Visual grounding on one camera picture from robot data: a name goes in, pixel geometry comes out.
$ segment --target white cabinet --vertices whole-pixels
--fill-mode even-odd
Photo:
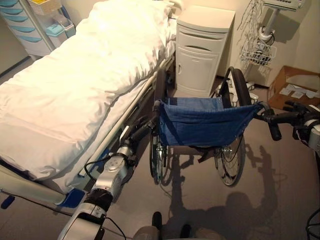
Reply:
[[[208,97],[235,12],[190,6],[177,20],[177,89]]]

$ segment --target drawer unit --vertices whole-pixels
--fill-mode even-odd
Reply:
[[[177,89],[209,97],[235,12],[192,5],[177,20]]]
[[[45,56],[54,49],[26,0],[0,0],[0,15],[30,55]]]

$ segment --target wire basket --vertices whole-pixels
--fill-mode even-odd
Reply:
[[[31,8],[36,14],[47,15],[62,7],[61,0],[45,0],[42,3],[36,3],[28,0]]]
[[[265,66],[276,57],[277,48],[261,41],[248,41],[242,48],[240,58],[254,65]]]

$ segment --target metal robot arm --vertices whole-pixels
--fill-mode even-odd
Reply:
[[[128,174],[128,168],[138,164],[133,158],[138,143],[157,125],[159,118],[157,106],[154,107],[153,112],[154,117],[150,121],[140,118],[135,125],[127,129],[120,148],[104,165],[103,172],[92,190],[61,231],[59,240],[101,240],[103,238],[105,230],[102,225],[112,200],[119,193],[122,182]]]

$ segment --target bed frame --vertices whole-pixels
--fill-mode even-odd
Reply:
[[[160,63],[157,70],[146,81],[142,90],[136,96],[129,108],[116,122],[111,131],[106,135],[102,143],[96,149],[95,153],[91,156],[90,159],[88,159],[87,162],[98,160],[101,155],[104,154],[106,149],[110,150],[118,142],[119,137],[125,128],[125,125],[129,125],[137,118],[140,110],[153,94],[156,86],[158,71],[160,69],[167,71],[174,60],[175,57],[171,56],[170,58],[165,59]],[[90,171],[93,175],[99,174],[95,169],[91,169]],[[44,201],[61,207],[75,208],[85,194],[83,190],[89,182],[89,177],[86,175],[84,169],[82,169],[78,173],[78,175],[83,177],[81,183],[68,194],[63,194],[61,192],[52,190],[51,188],[44,186],[39,182],[31,181],[26,177],[18,174],[16,171],[10,170],[5,166],[0,165],[0,192],[8,195],[24,197],[27,199]],[[7,200],[2,204],[1,207],[8,207],[13,202],[13,200],[14,198],[12,196],[11,198],[7,198]]]

